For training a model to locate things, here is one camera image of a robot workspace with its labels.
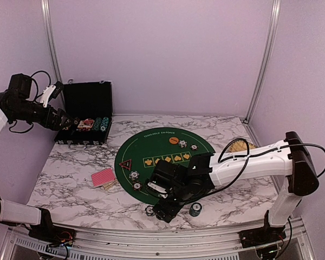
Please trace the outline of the teal black chip stack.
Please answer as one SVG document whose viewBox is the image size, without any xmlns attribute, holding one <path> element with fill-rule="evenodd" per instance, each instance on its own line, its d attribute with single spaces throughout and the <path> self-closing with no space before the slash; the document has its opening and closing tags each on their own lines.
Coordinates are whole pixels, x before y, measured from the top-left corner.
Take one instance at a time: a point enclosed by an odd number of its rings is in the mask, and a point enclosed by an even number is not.
<svg viewBox="0 0 325 260">
<path fill-rule="evenodd" d="M 190 206 L 189 214 L 192 217 L 197 217 L 200 215 L 201 211 L 202 211 L 202 205 L 200 203 L 193 203 Z"/>
</svg>

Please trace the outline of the brown chip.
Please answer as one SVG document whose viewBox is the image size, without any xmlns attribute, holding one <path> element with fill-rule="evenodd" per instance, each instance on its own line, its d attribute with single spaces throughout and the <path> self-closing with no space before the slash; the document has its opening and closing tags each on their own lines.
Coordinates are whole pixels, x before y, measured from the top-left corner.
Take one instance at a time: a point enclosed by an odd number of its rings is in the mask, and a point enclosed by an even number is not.
<svg viewBox="0 0 325 260">
<path fill-rule="evenodd" d="M 133 183 L 132 188 L 134 191 L 140 191 L 142 189 L 142 183 L 140 181 L 136 181 Z"/>
<path fill-rule="evenodd" d="M 192 144 L 190 146 L 190 149 L 193 150 L 193 151 L 197 151 L 198 150 L 198 146 L 196 144 Z"/>
</svg>

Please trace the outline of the orange big blind button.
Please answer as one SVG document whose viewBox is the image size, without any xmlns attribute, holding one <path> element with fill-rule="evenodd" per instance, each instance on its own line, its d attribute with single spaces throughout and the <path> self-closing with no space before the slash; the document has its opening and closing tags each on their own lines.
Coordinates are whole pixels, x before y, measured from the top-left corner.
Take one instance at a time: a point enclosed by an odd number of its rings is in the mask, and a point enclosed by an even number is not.
<svg viewBox="0 0 325 260">
<path fill-rule="evenodd" d="M 171 137 L 169 138 L 169 142 L 173 145 L 176 145 L 179 143 L 179 139 L 177 137 Z"/>
</svg>

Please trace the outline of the blue white chip stack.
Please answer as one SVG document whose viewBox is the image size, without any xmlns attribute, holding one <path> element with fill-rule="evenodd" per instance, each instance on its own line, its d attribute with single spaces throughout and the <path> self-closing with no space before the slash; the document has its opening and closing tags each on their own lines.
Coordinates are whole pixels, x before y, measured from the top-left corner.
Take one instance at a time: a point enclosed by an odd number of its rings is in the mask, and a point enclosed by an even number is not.
<svg viewBox="0 0 325 260">
<path fill-rule="evenodd" d="M 155 215 L 155 213 L 154 213 L 154 211 L 153 211 L 153 206 L 151 206 L 151 205 L 149 205 L 149 206 L 147 206 L 146 208 L 145 208 L 145 214 L 147 215 L 147 216 L 154 216 Z"/>
</svg>

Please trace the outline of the black red triangle dealer button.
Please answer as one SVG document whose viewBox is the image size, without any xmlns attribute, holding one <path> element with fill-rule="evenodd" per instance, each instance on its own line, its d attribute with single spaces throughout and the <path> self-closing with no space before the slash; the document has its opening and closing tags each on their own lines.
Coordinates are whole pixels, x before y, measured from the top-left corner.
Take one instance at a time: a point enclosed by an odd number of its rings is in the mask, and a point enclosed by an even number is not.
<svg viewBox="0 0 325 260">
<path fill-rule="evenodd" d="M 119 163 L 119 166 L 123 169 L 126 169 L 126 170 L 131 170 L 132 168 L 132 160 L 131 159 L 128 159 L 128 160 L 125 160 L 123 162 L 120 162 Z"/>
</svg>

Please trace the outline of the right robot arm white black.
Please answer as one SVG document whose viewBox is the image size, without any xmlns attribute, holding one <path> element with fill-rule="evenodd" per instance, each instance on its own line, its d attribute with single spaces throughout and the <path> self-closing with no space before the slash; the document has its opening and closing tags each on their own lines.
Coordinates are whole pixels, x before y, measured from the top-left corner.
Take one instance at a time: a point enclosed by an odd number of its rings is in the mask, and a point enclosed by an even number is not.
<svg viewBox="0 0 325 260">
<path fill-rule="evenodd" d="M 268 222 L 257 232 L 259 240 L 268 243 L 285 226 L 298 202 L 319 187 L 308 147 L 296 132 L 287 132 L 284 140 L 244 152 L 194 155 L 187 166 L 159 160 L 147 183 L 161 196 L 152 211 L 169 223 L 185 204 L 223 191 L 238 180 L 284 176 Z"/>
</svg>

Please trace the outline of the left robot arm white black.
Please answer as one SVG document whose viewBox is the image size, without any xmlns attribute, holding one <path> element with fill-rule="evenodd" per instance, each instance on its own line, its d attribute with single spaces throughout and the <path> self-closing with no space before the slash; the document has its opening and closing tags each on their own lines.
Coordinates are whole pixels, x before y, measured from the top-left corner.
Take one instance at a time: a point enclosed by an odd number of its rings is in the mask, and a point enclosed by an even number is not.
<svg viewBox="0 0 325 260">
<path fill-rule="evenodd" d="M 6 125 L 0 132 L 0 197 L 27 204 L 43 167 L 55 145 L 55 131 L 19 121 L 9 131 Z"/>
</svg>

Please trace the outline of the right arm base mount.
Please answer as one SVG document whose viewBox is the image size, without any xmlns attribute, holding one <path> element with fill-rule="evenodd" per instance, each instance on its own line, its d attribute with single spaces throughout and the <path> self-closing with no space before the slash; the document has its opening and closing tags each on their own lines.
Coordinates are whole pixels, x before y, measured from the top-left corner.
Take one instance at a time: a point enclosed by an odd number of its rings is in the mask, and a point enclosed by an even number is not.
<svg viewBox="0 0 325 260">
<path fill-rule="evenodd" d="M 243 248 L 260 246 L 286 238 L 284 228 L 259 227 L 239 232 L 240 242 Z"/>
</svg>

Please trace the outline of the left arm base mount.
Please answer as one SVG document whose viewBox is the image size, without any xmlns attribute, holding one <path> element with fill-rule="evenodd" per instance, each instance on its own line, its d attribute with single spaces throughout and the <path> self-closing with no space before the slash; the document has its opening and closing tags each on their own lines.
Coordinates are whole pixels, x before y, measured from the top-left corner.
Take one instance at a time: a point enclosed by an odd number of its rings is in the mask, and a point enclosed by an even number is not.
<svg viewBox="0 0 325 260">
<path fill-rule="evenodd" d="M 47 227 L 31 226 L 28 235 L 32 238 L 39 239 L 49 243 L 49 247 L 72 245 L 76 231 L 74 229 L 53 226 Z"/>
</svg>

